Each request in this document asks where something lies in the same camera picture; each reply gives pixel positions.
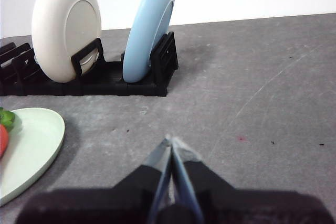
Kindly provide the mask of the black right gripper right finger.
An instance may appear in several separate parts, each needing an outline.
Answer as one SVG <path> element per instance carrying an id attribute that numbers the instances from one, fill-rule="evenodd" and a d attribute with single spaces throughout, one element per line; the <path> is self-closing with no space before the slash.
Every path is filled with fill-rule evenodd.
<path id="1" fill-rule="evenodd" d="M 172 138 L 172 158 L 179 200 L 198 223 L 332 223 L 332 215 L 316 197 L 233 187 L 177 137 Z"/>

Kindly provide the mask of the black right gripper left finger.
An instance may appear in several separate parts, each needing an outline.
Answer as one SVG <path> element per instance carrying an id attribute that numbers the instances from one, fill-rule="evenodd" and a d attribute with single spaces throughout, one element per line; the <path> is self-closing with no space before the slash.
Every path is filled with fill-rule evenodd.
<path id="1" fill-rule="evenodd" d="M 148 223 L 169 183 L 169 136 L 111 188 L 56 189 L 33 196 L 16 223 Z"/>

